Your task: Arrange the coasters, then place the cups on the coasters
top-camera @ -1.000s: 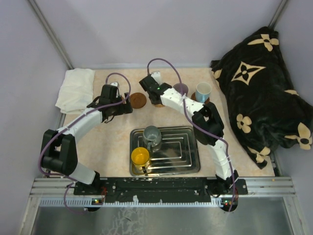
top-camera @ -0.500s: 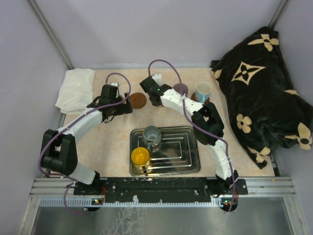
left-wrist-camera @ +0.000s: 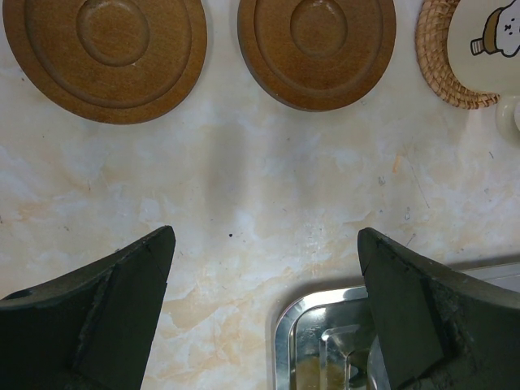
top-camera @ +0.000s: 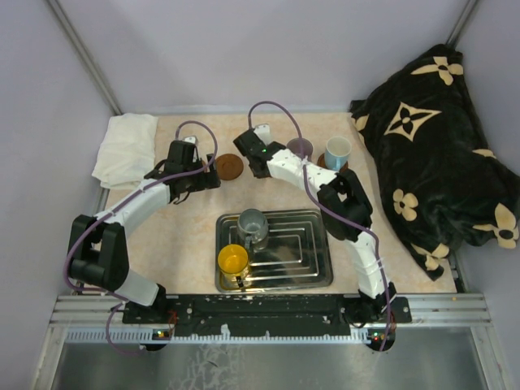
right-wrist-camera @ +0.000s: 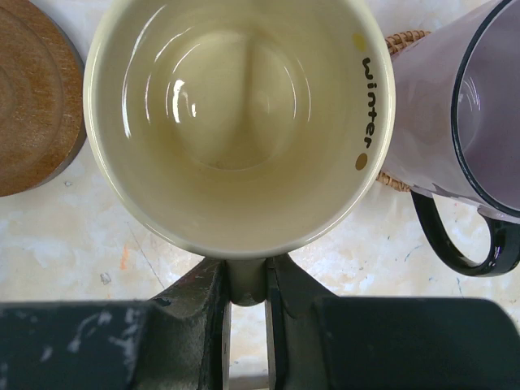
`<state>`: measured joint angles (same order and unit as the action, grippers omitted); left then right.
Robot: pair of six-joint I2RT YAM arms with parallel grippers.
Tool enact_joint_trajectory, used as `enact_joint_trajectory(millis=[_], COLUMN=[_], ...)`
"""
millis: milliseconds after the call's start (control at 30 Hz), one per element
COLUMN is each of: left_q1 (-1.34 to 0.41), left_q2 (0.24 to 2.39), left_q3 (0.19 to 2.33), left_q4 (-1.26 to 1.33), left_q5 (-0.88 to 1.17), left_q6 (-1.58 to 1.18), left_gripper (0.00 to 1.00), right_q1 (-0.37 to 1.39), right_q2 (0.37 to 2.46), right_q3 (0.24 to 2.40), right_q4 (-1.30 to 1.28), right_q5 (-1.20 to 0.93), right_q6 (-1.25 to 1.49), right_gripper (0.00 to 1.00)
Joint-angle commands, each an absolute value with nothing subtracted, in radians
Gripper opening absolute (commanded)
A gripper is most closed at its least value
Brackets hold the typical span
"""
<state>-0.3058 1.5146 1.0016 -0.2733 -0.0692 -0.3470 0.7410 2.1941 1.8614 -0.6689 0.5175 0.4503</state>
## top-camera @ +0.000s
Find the reddish brown wooden coaster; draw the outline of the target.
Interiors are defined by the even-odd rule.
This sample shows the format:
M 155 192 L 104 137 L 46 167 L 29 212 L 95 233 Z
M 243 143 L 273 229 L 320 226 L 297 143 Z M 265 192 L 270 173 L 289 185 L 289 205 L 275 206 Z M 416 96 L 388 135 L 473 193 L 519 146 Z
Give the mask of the reddish brown wooden coaster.
M 236 154 L 222 154 L 216 158 L 216 168 L 221 180 L 234 180 L 238 178 L 243 170 L 244 164 Z

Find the white and blue mug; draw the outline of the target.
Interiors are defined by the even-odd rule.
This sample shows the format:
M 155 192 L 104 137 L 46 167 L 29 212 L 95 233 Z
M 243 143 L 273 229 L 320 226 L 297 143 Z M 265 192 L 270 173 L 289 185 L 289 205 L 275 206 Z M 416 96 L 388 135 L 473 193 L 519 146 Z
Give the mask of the white and blue mug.
M 352 151 L 350 141 L 343 136 L 334 136 L 327 141 L 324 163 L 327 169 L 340 171 L 348 162 Z

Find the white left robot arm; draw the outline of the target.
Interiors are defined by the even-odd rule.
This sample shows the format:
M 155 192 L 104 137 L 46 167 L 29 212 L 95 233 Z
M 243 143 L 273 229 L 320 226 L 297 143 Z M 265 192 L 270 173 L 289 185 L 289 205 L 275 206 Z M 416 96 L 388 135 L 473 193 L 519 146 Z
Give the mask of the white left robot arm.
M 175 140 L 167 158 L 123 200 L 94 216 L 76 217 L 71 226 L 65 280 L 74 279 L 137 304 L 151 322 L 164 320 L 169 312 L 164 288 L 131 269 L 127 239 L 164 206 L 220 186 L 215 156 L 206 157 L 206 162 L 199 157 L 193 137 Z

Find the purple translucent cup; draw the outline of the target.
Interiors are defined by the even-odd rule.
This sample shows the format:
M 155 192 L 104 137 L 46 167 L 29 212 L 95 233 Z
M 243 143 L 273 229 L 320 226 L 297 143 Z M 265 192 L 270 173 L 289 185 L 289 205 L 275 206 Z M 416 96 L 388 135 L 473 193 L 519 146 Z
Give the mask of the purple translucent cup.
M 312 158 L 314 147 L 312 143 L 305 138 L 293 138 L 287 144 L 287 148 L 299 158 L 307 158 L 309 161 Z

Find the yellow mug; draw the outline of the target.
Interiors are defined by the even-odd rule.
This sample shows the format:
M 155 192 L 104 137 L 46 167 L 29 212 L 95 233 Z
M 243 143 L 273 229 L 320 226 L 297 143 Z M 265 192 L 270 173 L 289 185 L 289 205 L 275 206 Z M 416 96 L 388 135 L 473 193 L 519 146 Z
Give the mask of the yellow mug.
M 249 275 L 250 264 L 247 250 L 237 244 L 224 246 L 217 257 L 220 273 L 226 280 L 238 288 L 245 286 L 245 278 Z

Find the dark brown wooden coaster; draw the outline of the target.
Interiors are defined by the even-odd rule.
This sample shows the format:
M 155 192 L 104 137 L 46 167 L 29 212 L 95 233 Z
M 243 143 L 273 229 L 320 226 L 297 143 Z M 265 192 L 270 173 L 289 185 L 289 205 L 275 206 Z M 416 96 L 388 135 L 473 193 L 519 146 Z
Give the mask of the dark brown wooden coaster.
M 321 154 L 318 157 L 317 165 L 321 168 L 327 169 L 327 165 L 325 163 L 325 154 Z M 340 172 L 346 171 L 349 169 L 349 163 L 346 162 L 343 167 L 340 169 Z

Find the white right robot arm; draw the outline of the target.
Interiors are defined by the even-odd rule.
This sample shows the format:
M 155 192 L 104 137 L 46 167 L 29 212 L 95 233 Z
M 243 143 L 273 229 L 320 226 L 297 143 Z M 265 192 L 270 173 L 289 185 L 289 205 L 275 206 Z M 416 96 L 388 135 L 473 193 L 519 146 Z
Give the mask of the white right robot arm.
M 364 315 L 375 322 L 385 319 L 396 289 L 384 273 L 379 238 L 371 231 L 373 208 L 357 175 L 350 169 L 319 167 L 279 142 L 267 144 L 252 128 L 233 143 L 247 158 L 254 177 L 282 180 L 307 193 L 320 209 L 327 232 L 347 245 Z

